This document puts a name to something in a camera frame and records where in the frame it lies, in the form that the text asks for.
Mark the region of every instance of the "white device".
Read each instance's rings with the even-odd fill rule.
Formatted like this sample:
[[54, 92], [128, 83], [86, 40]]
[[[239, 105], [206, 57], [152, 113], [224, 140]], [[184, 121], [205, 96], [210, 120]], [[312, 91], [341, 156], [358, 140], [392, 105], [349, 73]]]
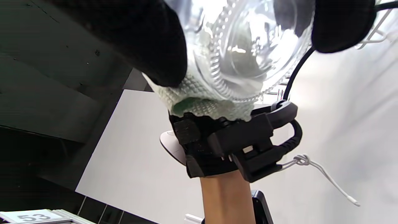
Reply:
[[179, 144], [174, 131], [166, 131], [160, 135], [160, 143], [163, 148], [178, 162], [185, 166], [185, 152]]

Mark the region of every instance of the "white cord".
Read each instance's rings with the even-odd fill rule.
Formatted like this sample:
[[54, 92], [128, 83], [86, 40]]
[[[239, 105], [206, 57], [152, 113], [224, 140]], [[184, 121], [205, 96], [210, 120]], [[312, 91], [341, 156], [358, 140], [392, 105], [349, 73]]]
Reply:
[[353, 203], [356, 206], [361, 206], [361, 204], [355, 200], [353, 197], [349, 196], [343, 189], [333, 180], [333, 178], [326, 172], [326, 170], [321, 166], [319, 163], [316, 163], [314, 161], [311, 161], [308, 155], [296, 155], [292, 161], [283, 164], [283, 168], [280, 170], [286, 170], [287, 168], [293, 166], [293, 165], [300, 165], [300, 166], [308, 166], [311, 165], [315, 168], [317, 168], [325, 177], [332, 183], [335, 188], [337, 188], [351, 203]]

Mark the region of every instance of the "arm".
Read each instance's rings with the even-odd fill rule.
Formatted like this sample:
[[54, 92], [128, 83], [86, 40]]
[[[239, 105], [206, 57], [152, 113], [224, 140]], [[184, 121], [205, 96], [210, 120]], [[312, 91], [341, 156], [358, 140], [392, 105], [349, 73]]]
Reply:
[[250, 185], [240, 172], [201, 178], [206, 224], [255, 224]]

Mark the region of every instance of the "black fabric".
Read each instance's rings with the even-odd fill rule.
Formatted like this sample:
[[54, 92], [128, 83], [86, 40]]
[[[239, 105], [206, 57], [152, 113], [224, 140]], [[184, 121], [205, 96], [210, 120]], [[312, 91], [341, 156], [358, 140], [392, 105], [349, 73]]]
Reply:
[[295, 27], [295, 34], [301, 37], [311, 24], [315, 0], [276, 0], [273, 7], [276, 22], [282, 30]]
[[316, 0], [312, 45], [321, 53], [351, 48], [369, 33], [375, 0]]
[[177, 87], [187, 70], [187, 49], [177, 14], [163, 0], [45, 0], [160, 86]]
[[169, 116], [174, 133], [182, 144], [186, 156], [187, 173], [190, 178], [207, 177], [228, 173], [238, 169], [228, 158], [215, 157], [207, 142], [213, 132], [224, 128], [222, 122], [208, 116], [196, 117], [191, 113], [184, 117]]

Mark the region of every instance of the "number label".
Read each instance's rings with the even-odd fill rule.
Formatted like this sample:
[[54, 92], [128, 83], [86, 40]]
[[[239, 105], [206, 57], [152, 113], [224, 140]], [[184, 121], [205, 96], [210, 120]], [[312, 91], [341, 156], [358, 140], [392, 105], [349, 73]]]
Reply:
[[43, 220], [63, 218], [47, 209], [21, 212], [0, 212], [0, 217], [8, 222], [40, 222]]
[[25, 221], [25, 222], [33, 222], [33, 221], [36, 221], [38, 219], [41, 219], [41, 220], [51, 219], [51, 217], [45, 216], [43, 214], [33, 214], [32, 216], [36, 216], [36, 217], [38, 216], [39, 218], [29, 217], [29, 215], [23, 215], [23, 216], [17, 216], [17, 217], [22, 219], [22, 221]]

